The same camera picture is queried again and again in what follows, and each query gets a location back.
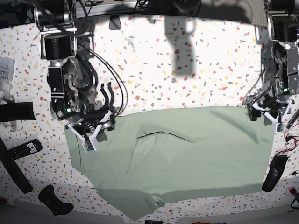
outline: light green fabric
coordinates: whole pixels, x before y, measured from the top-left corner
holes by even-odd
[[[72,166],[132,220],[164,203],[259,192],[273,132],[241,107],[142,112],[116,119],[97,151],[65,131]]]

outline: terrazzo tabletop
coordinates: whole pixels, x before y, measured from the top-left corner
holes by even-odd
[[[271,43],[267,30],[230,21],[188,17],[122,16],[121,30],[109,30],[109,17],[96,18],[95,51],[119,73],[127,90],[123,115],[171,108],[242,106],[244,95],[268,62]],[[43,150],[16,163],[34,191],[23,194],[0,163],[0,196],[41,204],[38,193],[53,184],[55,194],[75,211],[115,215],[132,222],[97,194],[89,180],[72,168],[64,135],[64,121],[49,111],[48,64],[39,57],[38,29],[34,24],[0,30],[0,55],[15,59],[11,95],[16,102],[33,101],[36,121],[0,123],[0,136],[8,148],[38,138]],[[105,66],[92,58],[99,83],[112,82],[115,106],[121,104],[120,88]],[[271,72],[273,65],[266,67]],[[299,106],[292,96],[292,117]],[[298,135],[298,125],[290,133]],[[274,137],[269,161],[285,149],[283,133]],[[298,187],[291,172],[299,170],[298,150],[271,193],[198,198],[166,204],[151,215],[153,220],[175,223],[181,217],[199,217],[252,211],[292,201],[288,189]],[[149,215],[138,220],[144,223]]]

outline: black game controller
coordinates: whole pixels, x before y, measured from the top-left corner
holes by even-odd
[[[42,189],[38,195],[38,199],[52,211],[54,216],[66,215],[74,208],[71,203],[63,203],[56,197],[54,187],[51,184]]]

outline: speckled white surface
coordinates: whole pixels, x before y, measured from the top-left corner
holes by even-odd
[[[128,89],[128,106],[123,115],[184,107],[241,106],[243,96],[260,74],[261,48],[267,43],[264,28],[256,33],[256,27],[238,22],[164,16],[122,16],[121,23],[121,31],[111,31],[108,17],[98,19],[95,50],[115,68]],[[33,24],[0,30],[1,56],[16,60],[11,94],[16,102],[33,101],[36,115],[36,121],[1,123],[1,138],[8,148],[33,138],[43,145],[41,152],[16,161],[34,191],[22,194],[0,163],[0,196],[41,204],[38,193],[47,184],[54,184],[56,195],[72,203],[76,211],[117,215],[131,222],[103,201],[89,180],[72,168],[64,122],[53,120],[49,111],[48,62],[40,59],[38,42],[38,30]],[[119,106],[116,82],[96,59],[90,62],[99,75],[99,83],[112,82],[115,106]],[[299,105],[296,96],[292,98],[295,104],[288,118]],[[292,134],[298,132],[297,125]],[[283,148],[283,134],[279,133],[274,137],[271,158]],[[298,187],[297,178],[290,174],[299,170],[297,154],[298,150],[289,154],[285,172],[271,193],[170,203],[151,217],[175,223],[180,217],[230,214],[289,203],[288,189]]]

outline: green cloth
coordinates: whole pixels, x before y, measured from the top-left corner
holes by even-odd
[[[72,166],[136,221],[164,203],[262,190],[273,132],[241,107],[142,112],[116,119],[97,151],[65,130]]]

